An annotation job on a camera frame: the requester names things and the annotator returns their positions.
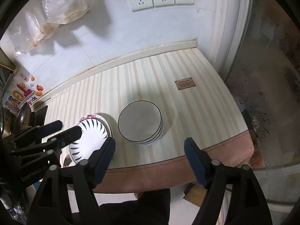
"plastic bag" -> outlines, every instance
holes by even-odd
[[[16,55],[28,53],[49,38],[58,24],[49,24],[41,0],[30,0],[20,10],[9,26]]]
[[[84,16],[94,0],[42,0],[48,23],[69,24]]]

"brown leather trim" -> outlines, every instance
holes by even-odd
[[[204,149],[226,166],[249,162],[254,146],[249,131]],[[109,169],[95,193],[132,193],[165,189],[195,181],[186,156],[141,166]]]

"table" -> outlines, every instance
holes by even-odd
[[[179,91],[175,81],[189,77],[196,86]],[[130,143],[118,131],[122,109],[138,100],[156,104],[164,120],[162,138],[148,146]],[[196,48],[135,60],[75,83],[49,100],[45,124],[59,119],[63,131],[89,113],[103,116],[116,140],[109,170],[94,190],[98,193],[149,191],[194,181],[183,150],[187,137],[229,166],[247,163],[254,151],[232,95]],[[67,155],[64,148],[61,164]]]

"striped tablecloth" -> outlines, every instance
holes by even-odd
[[[196,87],[179,91],[175,80],[192,77]],[[155,103],[163,116],[162,138],[137,146],[118,130],[122,109],[133,101]],[[82,116],[97,113],[110,124],[116,152],[109,168],[132,167],[184,155],[183,143],[192,137],[203,149],[247,130],[224,82],[194,49],[168,52],[132,61],[84,79],[49,100],[45,124],[61,120],[68,129]],[[64,148],[61,164],[68,154]]]

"brown label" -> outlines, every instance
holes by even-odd
[[[196,86],[195,82],[192,78],[176,80],[175,83],[176,83],[177,88],[178,88],[179,91],[183,90],[183,89],[186,89],[186,88]]]

